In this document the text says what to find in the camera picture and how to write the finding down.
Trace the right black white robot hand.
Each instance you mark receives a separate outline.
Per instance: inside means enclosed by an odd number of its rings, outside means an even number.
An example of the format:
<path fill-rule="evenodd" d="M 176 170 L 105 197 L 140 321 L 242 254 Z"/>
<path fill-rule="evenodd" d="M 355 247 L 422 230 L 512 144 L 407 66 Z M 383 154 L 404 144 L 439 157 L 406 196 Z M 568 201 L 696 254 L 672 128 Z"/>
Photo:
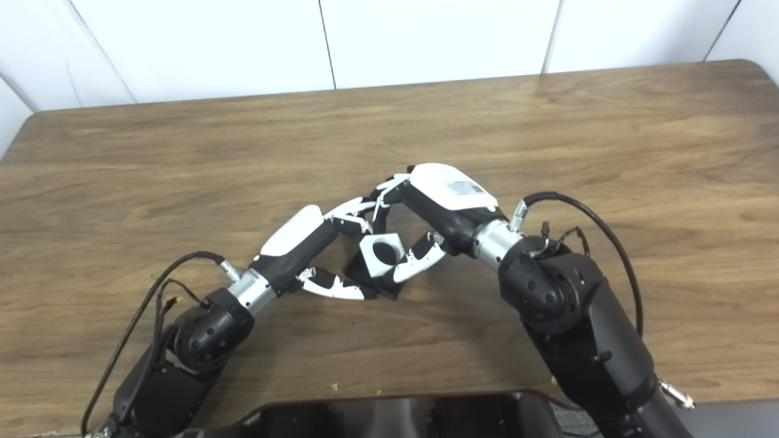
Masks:
<path fill-rule="evenodd" d="M 401 285 L 446 255 L 465 254 L 498 272 L 521 236 L 509 230 L 498 201 L 456 167 L 440 163 L 411 166 L 376 186 L 373 232 L 386 232 L 390 208 L 403 203 L 431 227 L 389 271 L 376 277 L 382 288 Z"/>

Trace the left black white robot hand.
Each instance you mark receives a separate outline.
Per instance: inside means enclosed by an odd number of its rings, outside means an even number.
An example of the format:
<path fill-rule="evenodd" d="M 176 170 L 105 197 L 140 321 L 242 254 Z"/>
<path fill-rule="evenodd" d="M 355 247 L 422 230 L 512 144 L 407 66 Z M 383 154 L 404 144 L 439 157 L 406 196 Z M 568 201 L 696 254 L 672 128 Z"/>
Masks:
<path fill-rule="evenodd" d="M 365 214 L 375 205 L 368 198 L 356 197 L 327 214 L 315 204 L 301 208 L 265 242 L 250 271 L 263 277 L 278 296 L 304 290 L 335 299 L 376 299 L 372 288 L 311 264 L 339 235 L 371 233 Z"/>

